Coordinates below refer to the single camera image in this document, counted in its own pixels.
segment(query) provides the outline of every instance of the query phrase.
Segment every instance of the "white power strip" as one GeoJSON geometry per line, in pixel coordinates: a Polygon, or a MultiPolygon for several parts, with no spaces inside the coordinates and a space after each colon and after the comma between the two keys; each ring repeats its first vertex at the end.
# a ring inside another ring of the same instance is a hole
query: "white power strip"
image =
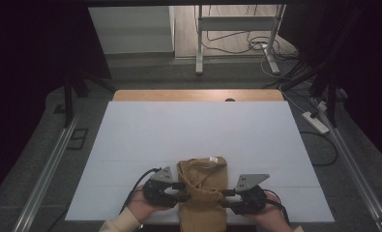
{"type": "Polygon", "coordinates": [[[306,121],[308,121],[317,131],[319,131],[319,133],[324,134],[329,131],[329,129],[326,128],[326,126],[324,126],[324,124],[322,124],[317,118],[311,118],[310,115],[310,112],[302,114],[306,121]]]}

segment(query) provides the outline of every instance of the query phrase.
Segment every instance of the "desk leg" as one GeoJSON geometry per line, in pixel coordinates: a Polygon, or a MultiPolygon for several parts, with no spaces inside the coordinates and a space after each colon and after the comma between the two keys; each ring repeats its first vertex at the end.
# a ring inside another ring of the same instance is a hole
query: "desk leg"
{"type": "Polygon", "coordinates": [[[196,74],[203,73],[202,20],[202,5],[199,5],[199,18],[197,20],[196,74]]]}
{"type": "Polygon", "coordinates": [[[275,16],[275,21],[273,23],[273,28],[272,28],[272,31],[270,32],[269,41],[267,44],[262,45],[263,51],[266,55],[266,59],[268,60],[269,66],[272,70],[272,74],[276,74],[276,75],[280,74],[280,70],[279,70],[278,64],[276,64],[276,61],[275,61],[275,56],[273,52],[273,43],[275,41],[276,34],[278,33],[278,30],[279,30],[281,15],[283,14],[284,7],[285,5],[279,5],[278,11],[276,12],[276,16],[275,16]]]}

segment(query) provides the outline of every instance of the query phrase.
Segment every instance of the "white desk frame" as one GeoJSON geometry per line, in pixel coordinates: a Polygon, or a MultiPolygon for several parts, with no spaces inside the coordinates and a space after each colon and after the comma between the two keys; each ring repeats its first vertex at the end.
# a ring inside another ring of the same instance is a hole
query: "white desk frame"
{"type": "Polygon", "coordinates": [[[196,74],[203,74],[202,32],[204,31],[270,31],[269,41],[263,44],[263,51],[269,62],[272,74],[280,74],[272,50],[279,30],[281,15],[285,5],[279,5],[275,16],[203,16],[202,5],[199,5],[197,27],[196,74]]]}

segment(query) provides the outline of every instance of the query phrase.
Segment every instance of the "brown cloth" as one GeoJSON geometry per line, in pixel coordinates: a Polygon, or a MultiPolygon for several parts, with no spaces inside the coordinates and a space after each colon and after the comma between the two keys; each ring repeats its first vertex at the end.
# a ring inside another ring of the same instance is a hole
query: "brown cloth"
{"type": "Polygon", "coordinates": [[[181,194],[190,200],[179,204],[182,232],[226,230],[226,210],[218,203],[227,189],[227,165],[222,157],[189,159],[177,164],[179,181],[186,184],[181,194]]]}

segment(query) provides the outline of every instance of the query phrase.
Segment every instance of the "white tag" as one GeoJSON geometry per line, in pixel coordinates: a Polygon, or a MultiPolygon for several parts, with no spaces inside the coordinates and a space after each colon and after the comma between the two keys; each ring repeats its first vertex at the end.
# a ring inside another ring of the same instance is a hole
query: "white tag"
{"type": "Polygon", "coordinates": [[[218,158],[209,157],[209,161],[213,161],[214,163],[218,163],[218,158]]]}

